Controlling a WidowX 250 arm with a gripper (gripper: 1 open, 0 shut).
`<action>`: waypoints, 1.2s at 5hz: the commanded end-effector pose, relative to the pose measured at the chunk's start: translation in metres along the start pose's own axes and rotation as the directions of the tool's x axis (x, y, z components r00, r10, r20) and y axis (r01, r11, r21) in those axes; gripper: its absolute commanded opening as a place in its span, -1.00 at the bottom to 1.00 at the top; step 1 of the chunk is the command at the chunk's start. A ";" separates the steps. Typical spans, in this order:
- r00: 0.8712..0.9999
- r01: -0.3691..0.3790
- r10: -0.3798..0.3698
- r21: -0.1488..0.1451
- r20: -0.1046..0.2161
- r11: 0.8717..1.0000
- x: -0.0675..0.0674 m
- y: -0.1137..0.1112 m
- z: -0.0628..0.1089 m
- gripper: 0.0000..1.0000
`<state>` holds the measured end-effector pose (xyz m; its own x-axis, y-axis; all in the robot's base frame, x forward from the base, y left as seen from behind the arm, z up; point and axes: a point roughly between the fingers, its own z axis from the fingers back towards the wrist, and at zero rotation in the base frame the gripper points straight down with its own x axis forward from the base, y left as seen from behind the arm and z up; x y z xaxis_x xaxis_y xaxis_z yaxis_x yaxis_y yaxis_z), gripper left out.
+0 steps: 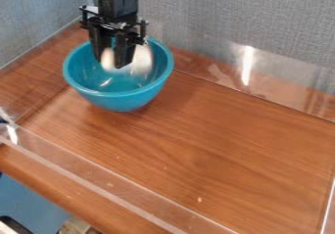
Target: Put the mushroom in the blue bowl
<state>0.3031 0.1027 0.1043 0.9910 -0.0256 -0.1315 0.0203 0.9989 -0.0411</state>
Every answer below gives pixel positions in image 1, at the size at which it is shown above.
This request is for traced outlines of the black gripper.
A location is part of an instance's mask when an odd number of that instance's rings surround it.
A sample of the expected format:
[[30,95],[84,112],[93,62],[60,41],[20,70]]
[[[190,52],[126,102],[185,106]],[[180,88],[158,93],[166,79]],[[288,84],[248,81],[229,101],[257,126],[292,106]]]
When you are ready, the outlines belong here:
[[100,14],[97,6],[82,5],[81,26],[89,32],[90,44],[96,60],[101,52],[110,47],[114,36],[114,67],[121,69],[132,63],[136,44],[146,43],[148,22],[137,15],[128,15],[116,20]]

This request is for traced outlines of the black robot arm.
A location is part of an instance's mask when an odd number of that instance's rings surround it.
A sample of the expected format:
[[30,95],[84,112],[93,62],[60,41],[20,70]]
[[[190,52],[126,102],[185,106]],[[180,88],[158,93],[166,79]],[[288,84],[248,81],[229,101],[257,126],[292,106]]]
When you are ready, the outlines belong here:
[[146,43],[148,22],[137,15],[138,0],[97,0],[96,6],[82,5],[80,11],[96,60],[110,49],[112,65],[124,68],[133,61],[136,46]]

